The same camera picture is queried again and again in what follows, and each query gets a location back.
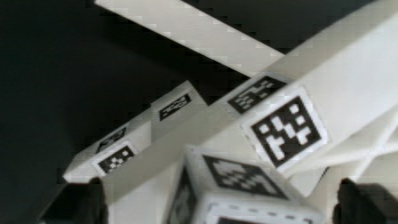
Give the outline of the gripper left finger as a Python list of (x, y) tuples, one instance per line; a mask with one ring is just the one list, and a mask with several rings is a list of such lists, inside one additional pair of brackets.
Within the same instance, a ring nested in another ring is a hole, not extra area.
[(100, 178), (70, 183), (47, 209), (40, 224), (109, 224), (109, 206)]

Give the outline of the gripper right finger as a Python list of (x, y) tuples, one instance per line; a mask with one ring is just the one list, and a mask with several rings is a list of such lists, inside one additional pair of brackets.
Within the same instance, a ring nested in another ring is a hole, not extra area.
[(398, 199), (381, 184), (342, 180), (333, 224), (398, 224)]

